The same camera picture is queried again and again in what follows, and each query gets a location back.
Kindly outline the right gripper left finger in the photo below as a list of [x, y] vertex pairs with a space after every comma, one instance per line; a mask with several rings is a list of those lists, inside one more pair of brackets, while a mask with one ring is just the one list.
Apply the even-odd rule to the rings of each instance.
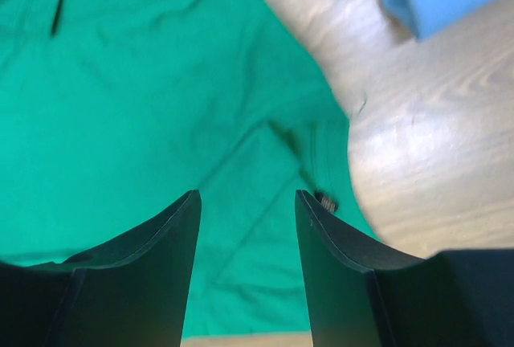
[[47, 346], [178, 346], [201, 217], [191, 190], [142, 224], [51, 264], [70, 276]]

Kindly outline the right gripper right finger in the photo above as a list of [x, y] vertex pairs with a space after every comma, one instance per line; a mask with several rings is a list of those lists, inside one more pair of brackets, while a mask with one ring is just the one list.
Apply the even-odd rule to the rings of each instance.
[[377, 274], [420, 259], [352, 227], [305, 190], [296, 193], [295, 212], [312, 343], [394, 346]]

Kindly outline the green t-shirt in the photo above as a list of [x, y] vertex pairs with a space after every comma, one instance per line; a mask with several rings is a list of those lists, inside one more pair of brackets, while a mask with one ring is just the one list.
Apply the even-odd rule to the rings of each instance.
[[366, 234], [349, 120], [264, 0], [1, 0], [1, 257], [61, 261], [187, 190], [186, 337], [309, 329], [297, 190]]

